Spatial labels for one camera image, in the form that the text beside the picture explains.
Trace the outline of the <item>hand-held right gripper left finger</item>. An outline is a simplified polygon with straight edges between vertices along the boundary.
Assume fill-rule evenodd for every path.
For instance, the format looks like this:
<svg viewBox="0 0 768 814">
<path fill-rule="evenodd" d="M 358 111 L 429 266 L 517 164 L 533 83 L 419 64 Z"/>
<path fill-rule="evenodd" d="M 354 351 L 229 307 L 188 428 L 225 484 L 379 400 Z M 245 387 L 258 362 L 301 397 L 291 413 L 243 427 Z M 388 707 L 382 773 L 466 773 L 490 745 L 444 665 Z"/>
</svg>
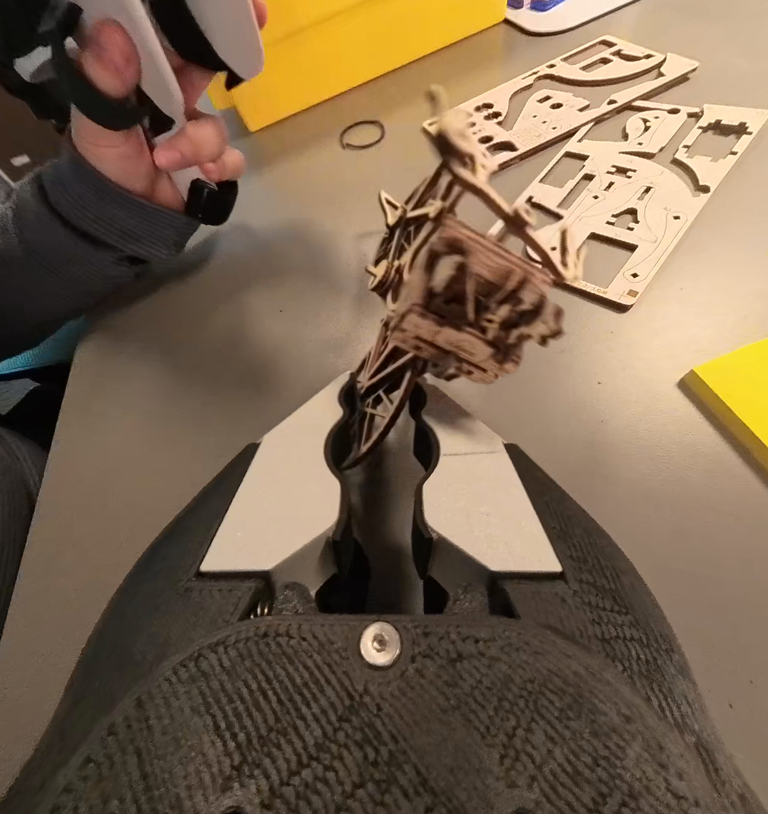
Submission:
<svg viewBox="0 0 768 814">
<path fill-rule="evenodd" d="M 341 486 L 326 459 L 345 372 L 262 438 L 201 574 L 335 574 Z"/>
</svg>

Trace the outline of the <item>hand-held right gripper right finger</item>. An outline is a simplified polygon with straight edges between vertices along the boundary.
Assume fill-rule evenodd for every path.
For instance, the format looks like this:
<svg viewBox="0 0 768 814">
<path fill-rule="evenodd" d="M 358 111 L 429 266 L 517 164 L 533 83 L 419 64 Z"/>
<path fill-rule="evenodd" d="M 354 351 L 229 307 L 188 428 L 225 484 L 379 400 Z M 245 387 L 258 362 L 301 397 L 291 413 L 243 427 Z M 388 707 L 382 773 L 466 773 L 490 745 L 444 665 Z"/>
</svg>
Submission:
<svg viewBox="0 0 768 814">
<path fill-rule="evenodd" d="M 412 392 L 412 418 L 420 575 L 561 575 L 501 436 L 431 384 Z"/>
</svg>

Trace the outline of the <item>wooden bicycle model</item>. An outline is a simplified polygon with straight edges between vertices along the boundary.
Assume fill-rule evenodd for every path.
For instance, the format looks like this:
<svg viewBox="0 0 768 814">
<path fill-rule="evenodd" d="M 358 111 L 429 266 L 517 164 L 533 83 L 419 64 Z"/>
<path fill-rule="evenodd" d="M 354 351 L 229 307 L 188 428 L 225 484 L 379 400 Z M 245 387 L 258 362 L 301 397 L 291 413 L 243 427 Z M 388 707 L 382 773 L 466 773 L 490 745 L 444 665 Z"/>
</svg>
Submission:
<svg viewBox="0 0 768 814">
<path fill-rule="evenodd" d="M 379 194 L 385 231 L 366 271 L 385 315 L 353 378 L 344 470 L 389 435 L 421 377 L 489 384 L 519 367 L 527 343 L 559 338 L 563 311 L 550 291 L 582 281 L 586 250 L 573 229 L 545 243 L 531 208 L 493 188 L 496 164 L 468 115 L 440 86 L 427 96 L 438 165 L 402 203 Z"/>
</svg>

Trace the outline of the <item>person's left forearm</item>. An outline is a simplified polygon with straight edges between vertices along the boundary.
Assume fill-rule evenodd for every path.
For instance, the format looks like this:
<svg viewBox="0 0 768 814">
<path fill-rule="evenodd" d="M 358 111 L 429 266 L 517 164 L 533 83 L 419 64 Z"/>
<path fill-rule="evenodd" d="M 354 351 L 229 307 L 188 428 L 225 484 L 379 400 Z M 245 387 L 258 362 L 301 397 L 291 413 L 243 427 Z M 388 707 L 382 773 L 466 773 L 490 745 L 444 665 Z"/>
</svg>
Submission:
<svg viewBox="0 0 768 814">
<path fill-rule="evenodd" d="M 199 228 L 115 185 L 68 143 L 0 207 L 0 362 L 177 258 Z"/>
</svg>

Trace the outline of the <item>person's left hand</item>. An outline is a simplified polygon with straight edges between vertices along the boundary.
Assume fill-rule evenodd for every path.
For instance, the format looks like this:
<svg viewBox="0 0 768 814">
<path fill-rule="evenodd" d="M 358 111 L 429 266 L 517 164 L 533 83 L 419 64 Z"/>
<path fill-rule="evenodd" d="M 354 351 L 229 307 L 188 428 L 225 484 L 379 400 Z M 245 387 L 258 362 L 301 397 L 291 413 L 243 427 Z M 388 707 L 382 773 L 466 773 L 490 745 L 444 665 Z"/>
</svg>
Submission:
<svg viewBox="0 0 768 814">
<path fill-rule="evenodd" d="M 215 75 L 168 47 L 164 50 L 184 97 L 185 127 L 153 148 L 141 127 L 109 131 L 73 111 L 71 139 L 88 164 L 126 192 L 183 212 L 185 201 L 173 173 L 197 167 L 212 182 L 238 180 L 246 170 L 246 158 L 230 145 L 224 122 L 197 108 Z M 86 78 L 109 98 L 128 99 L 139 85 L 136 47 L 114 20 L 97 20 L 86 29 L 77 60 Z"/>
</svg>

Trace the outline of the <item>yellow paper pad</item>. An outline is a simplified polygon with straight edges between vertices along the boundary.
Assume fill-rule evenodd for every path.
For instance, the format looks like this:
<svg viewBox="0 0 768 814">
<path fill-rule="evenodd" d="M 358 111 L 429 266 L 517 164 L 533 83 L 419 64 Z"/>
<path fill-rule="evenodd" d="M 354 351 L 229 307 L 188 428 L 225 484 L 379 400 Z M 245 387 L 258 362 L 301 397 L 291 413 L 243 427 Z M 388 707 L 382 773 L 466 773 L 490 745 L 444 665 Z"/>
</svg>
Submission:
<svg viewBox="0 0 768 814">
<path fill-rule="evenodd" d="M 768 338 L 697 365 L 679 386 L 768 481 Z"/>
</svg>

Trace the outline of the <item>yellow plastic bin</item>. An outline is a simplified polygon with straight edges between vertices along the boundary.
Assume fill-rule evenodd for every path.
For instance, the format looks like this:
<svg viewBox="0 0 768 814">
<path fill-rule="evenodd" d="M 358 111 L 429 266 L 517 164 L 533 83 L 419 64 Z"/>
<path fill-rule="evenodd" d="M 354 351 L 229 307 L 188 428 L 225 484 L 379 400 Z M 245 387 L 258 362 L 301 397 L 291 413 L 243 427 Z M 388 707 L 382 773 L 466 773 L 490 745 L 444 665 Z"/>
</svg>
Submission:
<svg viewBox="0 0 768 814">
<path fill-rule="evenodd" d="M 209 85 L 217 111 L 233 108 L 256 132 L 503 22 L 505 1 L 267 1 L 265 64 L 227 90 Z"/>
</svg>

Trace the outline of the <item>black rubber band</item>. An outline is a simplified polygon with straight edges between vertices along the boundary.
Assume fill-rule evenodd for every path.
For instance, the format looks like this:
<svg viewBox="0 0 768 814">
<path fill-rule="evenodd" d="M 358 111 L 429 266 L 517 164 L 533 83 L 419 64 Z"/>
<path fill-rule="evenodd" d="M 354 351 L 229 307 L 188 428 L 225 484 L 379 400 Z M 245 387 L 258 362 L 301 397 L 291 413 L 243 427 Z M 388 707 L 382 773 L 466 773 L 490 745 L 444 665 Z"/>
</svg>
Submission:
<svg viewBox="0 0 768 814">
<path fill-rule="evenodd" d="M 365 151 L 376 147 L 385 136 L 386 128 L 380 120 L 357 120 L 341 130 L 339 144 L 344 151 Z"/>
</svg>

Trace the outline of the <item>wooden book stand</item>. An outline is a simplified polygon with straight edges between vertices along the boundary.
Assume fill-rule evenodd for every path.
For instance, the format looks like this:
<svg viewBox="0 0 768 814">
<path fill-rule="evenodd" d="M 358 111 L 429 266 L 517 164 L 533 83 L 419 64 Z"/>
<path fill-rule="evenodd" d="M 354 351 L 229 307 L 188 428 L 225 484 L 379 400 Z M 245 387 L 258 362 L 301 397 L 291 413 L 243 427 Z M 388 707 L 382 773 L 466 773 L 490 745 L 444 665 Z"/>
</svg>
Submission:
<svg viewBox="0 0 768 814">
<path fill-rule="evenodd" d="M 636 1 L 507 1 L 505 21 L 531 36 L 566 33 Z"/>
</svg>

